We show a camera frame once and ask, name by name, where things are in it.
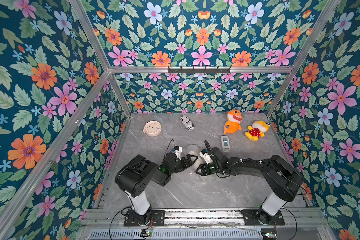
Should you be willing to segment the clear bubble wrap sheet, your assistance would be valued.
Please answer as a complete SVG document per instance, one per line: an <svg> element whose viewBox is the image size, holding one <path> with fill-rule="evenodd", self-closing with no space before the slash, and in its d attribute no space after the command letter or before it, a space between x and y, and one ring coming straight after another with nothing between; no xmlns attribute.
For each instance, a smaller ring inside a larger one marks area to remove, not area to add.
<svg viewBox="0 0 360 240"><path fill-rule="evenodd" d="M186 155L197 156L200 159L203 159L202 150L197 145L189 145L189 146L187 146L186 150L185 150L185 154Z"/></svg>

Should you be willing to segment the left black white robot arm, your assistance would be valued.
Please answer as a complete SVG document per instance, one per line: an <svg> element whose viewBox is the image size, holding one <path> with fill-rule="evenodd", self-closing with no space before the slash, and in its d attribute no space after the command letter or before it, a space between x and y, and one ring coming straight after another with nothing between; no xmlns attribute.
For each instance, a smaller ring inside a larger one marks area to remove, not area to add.
<svg viewBox="0 0 360 240"><path fill-rule="evenodd" d="M146 188L151 181L164 187L173 174L181 173L193 166L198 156L186 155L178 158L176 153L165 154L160 165L147 160L141 155L135 156L116 175L115 183L127 195L131 203L131 210L127 212L129 220L138 225L150 224L152 220L152 205L146 195Z"/></svg>

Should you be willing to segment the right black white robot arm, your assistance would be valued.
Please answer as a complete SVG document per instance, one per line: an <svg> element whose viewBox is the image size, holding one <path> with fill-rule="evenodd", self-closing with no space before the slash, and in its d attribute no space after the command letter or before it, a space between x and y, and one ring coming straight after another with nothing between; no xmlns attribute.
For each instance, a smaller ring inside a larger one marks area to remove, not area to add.
<svg viewBox="0 0 360 240"><path fill-rule="evenodd" d="M303 185L302 175L278 155L264 160L228 158L218 148L207 149L205 155L212 162L198 166L196 173L200 176L217 175L225 178L249 175L266 180L272 191L259 209L253 214L248 210L242 210L245 218L257 220L262 225L273 224L279 218L281 209L286 203L294 201Z"/></svg>

